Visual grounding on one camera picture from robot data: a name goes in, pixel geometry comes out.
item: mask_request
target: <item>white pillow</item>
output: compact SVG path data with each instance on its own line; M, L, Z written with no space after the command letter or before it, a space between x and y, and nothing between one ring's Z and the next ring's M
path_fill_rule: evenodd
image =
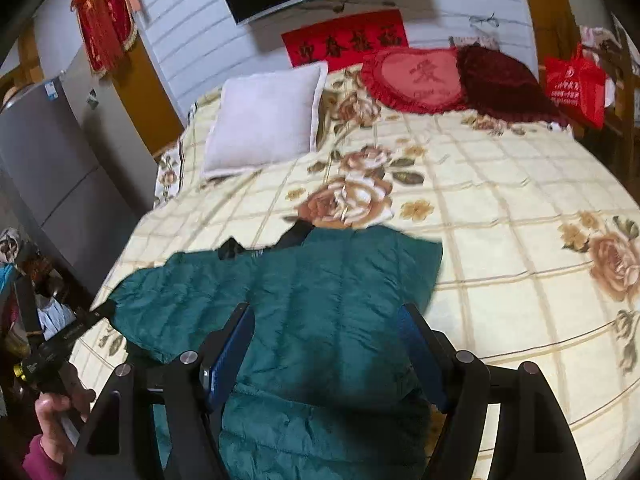
M316 150L318 105L328 72L320 61L229 79L205 145L202 177L241 173Z

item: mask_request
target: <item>rose pattern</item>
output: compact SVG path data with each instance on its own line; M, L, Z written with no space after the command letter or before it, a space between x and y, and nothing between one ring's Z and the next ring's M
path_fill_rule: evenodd
M405 202L400 209L400 218L411 219L414 222L422 222L433 213L434 207L427 200L416 200L415 202Z
M640 257L632 241L617 232L591 237L591 276L615 301L633 298L640 286Z
M334 118L343 124L355 120L363 128L370 128L381 111L382 107L376 101L361 98L357 91L353 91L340 103Z
M286 200L297 200L305 193L305 188L297 187L296 189L290 189L287 193Z
M178 143L168 149L158 160L158 184L154 208L169 202L180 192L180 165L182 145Z
M636 248L640 228L633 220L620 216L610 221L602 221L598 215L586 211L578 212L578 216L588 231L582 231L576 224L562 224L558 230L562 233L563 248L588 252L593 263L590 275L599 288L612 300L628 303L628 307L618 311L612 324L616 341L622 346L618 365L628 374L638 364L636 332L640 312L632 302L640 290L640 254Z
M367 173L381 168L390 160L391 150L377 146L365 146L359 152L344 155L340 161L340 168L345 171Z
M461 122L462 124L471 126L474 130L486 130L492 137L500 137L505 130L510 130L512 134L518 137L526 134L522 126L514 126L513 123L508 123L502 119L495 119L488 115L481 115L475 111L463 117Z
M380 178L348 173L313 192L298 206L298 217L316 227L365 229L393 216L391 190Z
M425 152L422 146L409 146L404 149L404 154L407 156L423 156Z
M360 70L349 70L348 68L346 68L344 69L344 77L346 79L351 79L353 81L353 85L356 88L360 90L366 89L364 81L362 80L362 74L360 73Z

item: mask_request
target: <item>floral bedspread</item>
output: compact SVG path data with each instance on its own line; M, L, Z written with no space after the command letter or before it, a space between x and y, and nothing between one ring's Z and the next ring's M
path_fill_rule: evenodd
M140 221L95 303L175 251L231 236L245 247L273 244L296 218L325 228L383 222L439 238L430 326L488 364L536 362L587 478L614 478L640 440L640 210L625 189L567 132L473 111L399 114L367 95L357 66L330 74L323 100L317 153L202 183L220 92L201 98L161 172L165 203ZM97 390L125 358L126 342L106 321L72 354ZM497 420L490 406L478 479L489 471Z

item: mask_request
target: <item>red banner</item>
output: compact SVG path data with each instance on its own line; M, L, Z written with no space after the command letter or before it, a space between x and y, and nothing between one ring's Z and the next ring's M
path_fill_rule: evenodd
M293 66L327 60L329 70L361 63L366 54L409 46L399 10L355 14L282 35Z
M113 70L136 39L127 0L72 0L92 72Z

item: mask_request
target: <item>white wall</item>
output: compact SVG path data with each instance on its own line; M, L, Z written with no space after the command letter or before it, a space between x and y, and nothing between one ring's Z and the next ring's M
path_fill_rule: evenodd
M18 40L16 40L14 46L11 47L11 50L2 62L2 66L0 66L0 77L11 72L11 70L16 68L18 65L20 65L20 54L18 53Z
M71 0L45 0L33 17L33 28L44 77L55 77L69 67L82 47Z
M290 67L281 33L338 16L379 10L383 0L350 0L345 12L315 9L313 0L256 22L236 25L224 0L142 0L143 39L168 93L184 114L195 99L230 76ZM401 9L409 44L447 46L449 36L476 36L469 17L490 16L502 50L537 73L526 0L391 0Z

